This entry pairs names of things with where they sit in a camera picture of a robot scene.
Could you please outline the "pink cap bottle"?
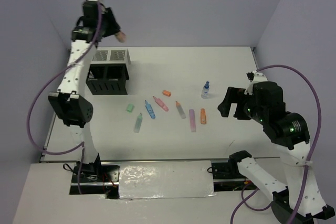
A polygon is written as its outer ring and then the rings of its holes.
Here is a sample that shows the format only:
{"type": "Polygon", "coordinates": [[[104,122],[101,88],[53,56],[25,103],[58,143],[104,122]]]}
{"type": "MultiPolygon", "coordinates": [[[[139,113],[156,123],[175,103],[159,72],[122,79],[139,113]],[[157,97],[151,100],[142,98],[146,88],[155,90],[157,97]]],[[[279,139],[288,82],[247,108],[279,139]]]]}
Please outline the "pink cap bottle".
{"type": "Polygon", "coordinates": [[[127,39],[125,33],[123,33],[122,31],[119,31],[114,36],[115,36],[116,40],[120,43],[124,43],[127,39]]]}

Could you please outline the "blue cap spray bottle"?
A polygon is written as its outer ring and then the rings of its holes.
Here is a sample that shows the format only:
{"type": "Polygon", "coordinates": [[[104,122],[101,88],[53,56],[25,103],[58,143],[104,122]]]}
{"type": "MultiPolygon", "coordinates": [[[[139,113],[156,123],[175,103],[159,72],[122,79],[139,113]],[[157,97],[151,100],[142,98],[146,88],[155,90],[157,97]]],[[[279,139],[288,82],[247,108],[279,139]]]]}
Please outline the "blue cap spray bottle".
{"type": "Polygon", "coordinates": [[[202,89],[201,98],[206,99],[208,97],[208,93],[209,93],[209,81],[206,81],[202,89]]]}

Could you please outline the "orange tip grey highlighter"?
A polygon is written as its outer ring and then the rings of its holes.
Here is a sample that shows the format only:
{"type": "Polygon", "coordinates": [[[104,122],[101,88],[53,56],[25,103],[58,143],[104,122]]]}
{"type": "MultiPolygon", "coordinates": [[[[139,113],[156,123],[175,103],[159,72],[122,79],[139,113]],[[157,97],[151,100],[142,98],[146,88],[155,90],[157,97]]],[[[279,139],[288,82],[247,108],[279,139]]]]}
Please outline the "orange tip grey highlighter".
{"type": "Polygon", "coordinates": [[[184,112],[181,104],[178,101],[176,101],[175,105],[176,105],[176,108],[177,108],[177,110],[179,112],[179,115],[180,115],[181,119],[185,119],[186,115],[185,115],[185,112],[184,112]]]}

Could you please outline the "orange marker cap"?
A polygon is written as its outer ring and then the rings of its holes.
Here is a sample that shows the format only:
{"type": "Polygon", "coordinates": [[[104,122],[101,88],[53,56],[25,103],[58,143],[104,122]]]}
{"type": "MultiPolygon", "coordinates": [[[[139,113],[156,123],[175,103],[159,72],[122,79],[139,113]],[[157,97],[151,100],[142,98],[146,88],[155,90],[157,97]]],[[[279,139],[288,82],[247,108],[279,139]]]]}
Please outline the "orange marker cap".
{"type": "Polygon", "coordinates": [[[170,97],[171,96],[171,92],[170,91],[167,91],[167,90],[163,90],[162,91],[162,94],[167,96],[167,97],[170,97]]]}

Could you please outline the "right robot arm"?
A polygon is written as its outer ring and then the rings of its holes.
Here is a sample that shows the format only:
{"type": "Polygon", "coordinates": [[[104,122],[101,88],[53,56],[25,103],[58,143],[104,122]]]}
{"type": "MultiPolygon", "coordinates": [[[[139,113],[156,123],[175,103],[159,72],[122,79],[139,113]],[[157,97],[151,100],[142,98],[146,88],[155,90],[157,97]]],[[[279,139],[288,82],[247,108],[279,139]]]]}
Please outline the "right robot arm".
{"type": "Polygon", "coordinates": [[[334,217],[335,210],[323,200],[311,166],[312,145],[305,119],[286,110],[283,89],[275,82],[267,81],[257,71],[247,77],[248,88],[228,87],[217,109],[226,118],[235,104],[236,119],[254,120],[262,126],[279,153],[286,183],[261,168],[247,151],[229,156],[229,173],[233,177],[246,177],[263,192],[280,223],[313,223],[315,219],[334,217]]]}

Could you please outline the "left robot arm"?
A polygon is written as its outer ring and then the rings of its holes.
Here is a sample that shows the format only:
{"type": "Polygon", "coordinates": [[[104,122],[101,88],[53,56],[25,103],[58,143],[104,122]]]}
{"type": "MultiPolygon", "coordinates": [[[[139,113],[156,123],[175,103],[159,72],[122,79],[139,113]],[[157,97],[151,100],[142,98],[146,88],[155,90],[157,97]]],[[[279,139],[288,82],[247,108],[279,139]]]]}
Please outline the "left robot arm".
{"type": "Polygon", "coordinates": [[[105,7],[102,0],[86,0],[82,9],[83,15],[71,33],[69,69],[57,91],[49,93],[48,100],[58,118],[70,129],[75,144],[84,144],[76,170],[95,182],[102,177],[103,168],[90,131],[93,106],[85,99],[86,79],[102,38],[115,36],[119,42],[125,42],[126,36],[112,9],[105,7]]]}

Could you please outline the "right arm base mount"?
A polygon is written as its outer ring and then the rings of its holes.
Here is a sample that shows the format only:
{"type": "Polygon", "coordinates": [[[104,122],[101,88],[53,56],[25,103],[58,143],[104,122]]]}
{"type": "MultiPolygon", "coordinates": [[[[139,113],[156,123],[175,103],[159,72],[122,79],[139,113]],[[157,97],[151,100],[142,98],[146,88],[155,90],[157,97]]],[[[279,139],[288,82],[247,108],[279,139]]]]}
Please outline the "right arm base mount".
{"type": "Polygon", "coordinates": [[[227,163],[211,163],[207,169],[213,177],[214,191],[241,191],[244,186],[248,190],[256,189],[256,186],[243,175],[236,173],[227,163]]]}

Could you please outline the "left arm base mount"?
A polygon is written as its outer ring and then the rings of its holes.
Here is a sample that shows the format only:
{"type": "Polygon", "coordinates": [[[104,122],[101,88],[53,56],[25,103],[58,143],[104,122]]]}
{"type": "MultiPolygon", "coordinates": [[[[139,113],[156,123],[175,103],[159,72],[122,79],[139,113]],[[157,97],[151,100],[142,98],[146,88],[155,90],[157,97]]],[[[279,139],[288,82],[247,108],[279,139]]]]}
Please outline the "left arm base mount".
{"type": "Polygon", "coordinates": [[[77,179],[77,167],[71,168],[63,164],[63,169],[71,172],[70,195],[102,195],[106,199],[119,199],[119,165],[103,165],[102,174],[88,175],[81,173],[79,185],[77,179]]]}

